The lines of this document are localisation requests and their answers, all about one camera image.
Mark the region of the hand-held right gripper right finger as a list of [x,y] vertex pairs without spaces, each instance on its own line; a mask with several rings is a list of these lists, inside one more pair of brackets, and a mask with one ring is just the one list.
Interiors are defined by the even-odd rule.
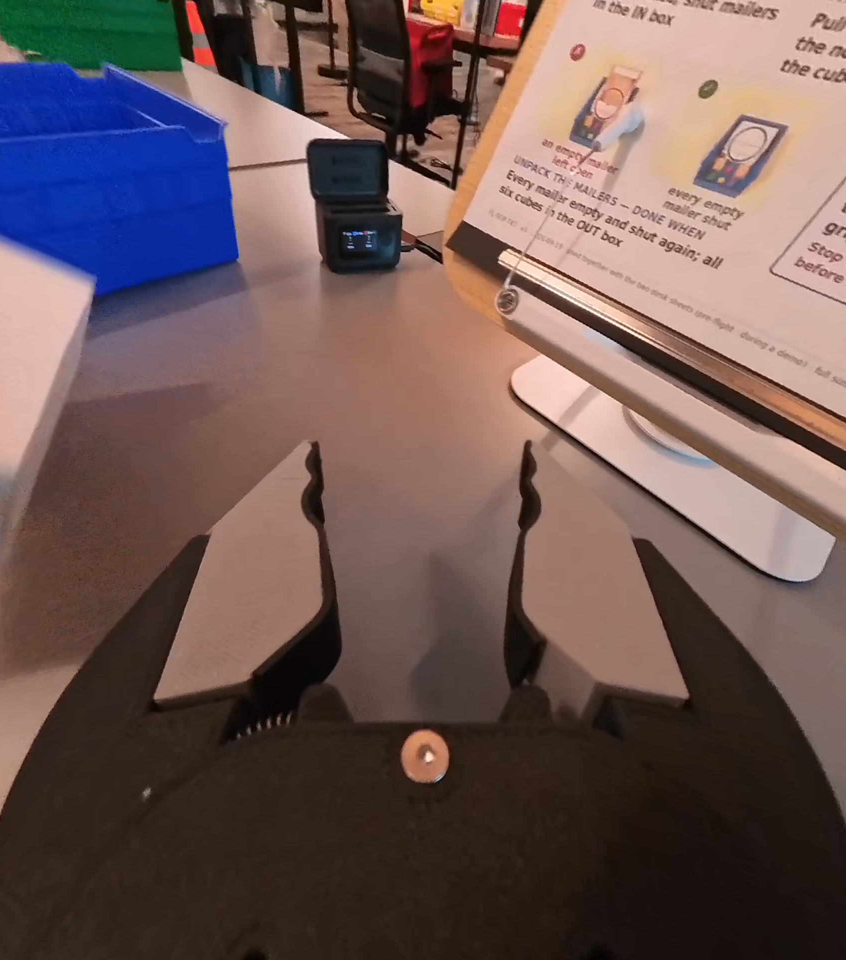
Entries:
[[680,709],[689,698],[625,522],[539,444],[524,443],[503,664],[559,714],[609,699]]

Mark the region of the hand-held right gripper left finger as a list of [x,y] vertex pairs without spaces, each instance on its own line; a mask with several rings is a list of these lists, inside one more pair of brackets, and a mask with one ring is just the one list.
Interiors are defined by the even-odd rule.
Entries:
[[154,704],[294,712],[342,653],[320,445],[305,440],[213,524]]

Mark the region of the blue plastic bin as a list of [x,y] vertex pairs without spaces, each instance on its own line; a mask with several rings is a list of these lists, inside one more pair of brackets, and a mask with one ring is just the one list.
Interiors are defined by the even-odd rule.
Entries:
[[100,296],[237,261],[225,121],[110,64],[0,63],[0,237]]

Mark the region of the instruction sheet on stand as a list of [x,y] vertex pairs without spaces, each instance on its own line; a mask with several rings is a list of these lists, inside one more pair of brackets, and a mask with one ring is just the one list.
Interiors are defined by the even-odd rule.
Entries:
[[465,223],[565,3],[541,6],[465,175],[453,286],[539,354],[518,400],[753,567],[814,580],[846,542],[846,419]]

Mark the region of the black charging case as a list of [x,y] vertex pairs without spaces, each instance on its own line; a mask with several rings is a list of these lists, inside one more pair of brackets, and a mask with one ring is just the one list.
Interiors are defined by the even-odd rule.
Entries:
[[373,139],[313,139],[306,163],[317,245],[329,271],[395,269],[402,256],[403,214],[389,196],[386,145]]

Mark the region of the printed instruction sheet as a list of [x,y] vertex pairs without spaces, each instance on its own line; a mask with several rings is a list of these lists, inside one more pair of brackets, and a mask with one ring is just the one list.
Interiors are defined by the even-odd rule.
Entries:
[[464,222],[846,420],[846,2],[566,2]]

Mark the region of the blue bucket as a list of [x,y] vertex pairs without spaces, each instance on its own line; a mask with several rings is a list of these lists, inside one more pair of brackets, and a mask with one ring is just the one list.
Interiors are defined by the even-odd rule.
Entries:
[[288,66],[257,65],[240,59],[240,83],[250,92],[289,110],[297,110],[293,71]]

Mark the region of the black mesh office chair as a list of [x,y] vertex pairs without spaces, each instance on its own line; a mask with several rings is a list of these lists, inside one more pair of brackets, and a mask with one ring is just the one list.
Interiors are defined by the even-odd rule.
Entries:
[[[407,93],[410,78],[410,43],[405,5],[399,1],[346,1],[348,75],[347,107],[350,114],[383,135],[383,143],[394,162],[422,171],[417,146],[410,135]],[[464,103],[455,91],[457,114]]]

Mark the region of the red bag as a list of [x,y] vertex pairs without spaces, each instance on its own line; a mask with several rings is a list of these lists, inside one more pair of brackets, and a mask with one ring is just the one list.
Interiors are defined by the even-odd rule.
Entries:
[[435,120],[458,113],[453,86],[455,28],[447,22],[407,19],[406,30],[409,135],[422,146]]

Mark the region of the orange traffic cone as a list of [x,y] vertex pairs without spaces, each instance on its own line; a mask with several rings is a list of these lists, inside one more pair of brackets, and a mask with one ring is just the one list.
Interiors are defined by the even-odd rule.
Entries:
[[185,13],[189,26],[193,61],[199,66],[216,69],[216,61],[201,19],[198,4],[195,1],[185,1]]

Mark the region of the green plastic bin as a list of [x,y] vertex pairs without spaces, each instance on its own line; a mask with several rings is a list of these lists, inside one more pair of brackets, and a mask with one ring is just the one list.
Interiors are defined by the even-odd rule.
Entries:
[[179,55],[171,2],[0,1],[0,35],[23,52],[73,66]]

